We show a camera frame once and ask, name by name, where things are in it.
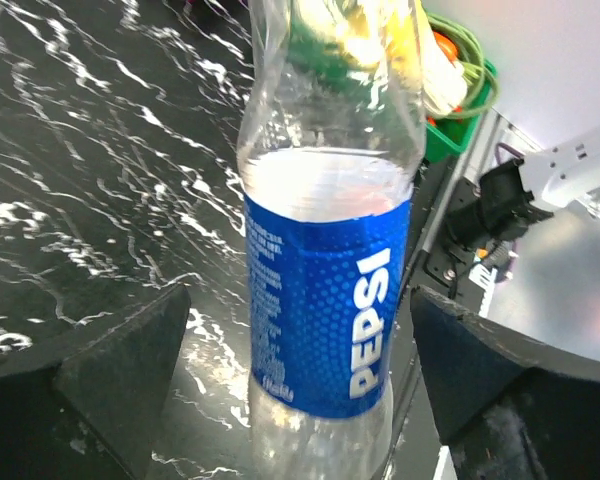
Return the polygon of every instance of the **green basket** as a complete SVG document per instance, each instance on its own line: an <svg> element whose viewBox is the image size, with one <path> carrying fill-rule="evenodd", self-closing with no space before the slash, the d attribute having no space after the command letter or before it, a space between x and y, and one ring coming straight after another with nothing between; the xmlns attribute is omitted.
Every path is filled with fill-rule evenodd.
<svg viewBox="0 0 600 480"><path fill-rule="evenodd" d="M495 77L496 68L485 62L487 69ZM471 107L484 105L491 93L491 84L485 82L482 90L471 104ZM482 115L462 120L436 120L437 126L427 124L427 151L424 157L431 163L445 160L449 157L459 157L469 147Z"/></svg>

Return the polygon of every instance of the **bottle label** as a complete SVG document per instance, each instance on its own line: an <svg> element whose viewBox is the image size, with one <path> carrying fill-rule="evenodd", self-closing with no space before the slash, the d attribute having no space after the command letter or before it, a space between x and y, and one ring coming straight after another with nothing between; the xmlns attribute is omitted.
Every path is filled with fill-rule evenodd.
<svg viewBox="0 0 600 480"><path fill-rule="evenodd" d="M330 223L281 217L246 197L252 374L325 418L373 407L389 376L410 202Z"/></svg>

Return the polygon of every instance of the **plastic bottle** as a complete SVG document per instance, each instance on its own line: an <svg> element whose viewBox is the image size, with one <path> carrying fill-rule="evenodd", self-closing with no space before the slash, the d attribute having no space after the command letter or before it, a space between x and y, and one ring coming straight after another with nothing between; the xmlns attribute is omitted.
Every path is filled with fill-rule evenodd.
<svg viewBox="0 0 600 480"><path fill-rule="evenodd" d="M251 0L245 190L257 479L369 480L424 149L411 0Z"/></svg>

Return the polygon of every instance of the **marble surface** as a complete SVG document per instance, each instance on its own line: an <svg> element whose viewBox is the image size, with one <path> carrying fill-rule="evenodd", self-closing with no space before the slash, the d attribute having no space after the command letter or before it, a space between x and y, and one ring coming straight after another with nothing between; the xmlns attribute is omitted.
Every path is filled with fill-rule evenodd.
<svg viewBox="0 0 600 480"><path fill-rule="evenodd" d="M248 11L182 7L0 0L0 352L184 283L193 308L148 478L249 479L233 149L252 83ZM402 374L411 334L396 334Z"/></svg>

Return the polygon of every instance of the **green cord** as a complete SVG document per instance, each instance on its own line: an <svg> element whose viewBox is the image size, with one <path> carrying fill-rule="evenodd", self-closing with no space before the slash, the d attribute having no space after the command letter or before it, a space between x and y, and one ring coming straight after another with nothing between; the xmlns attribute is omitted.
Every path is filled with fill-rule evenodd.
<svg viewBox="0 0 600 480"><path fill-rule="evenodd" d="M462 101L461 112L452 112L445 118L471 118L491 109L500 95L500 85L496 77L485 66L484 52L478 39L473 33L460 24L435 13L427 12L431 28L449 38L458 48L458 57L464 68L464 79L467 82L467 96ZM471 107L484 83L491 84L492 94L484 105Z"/></svg>

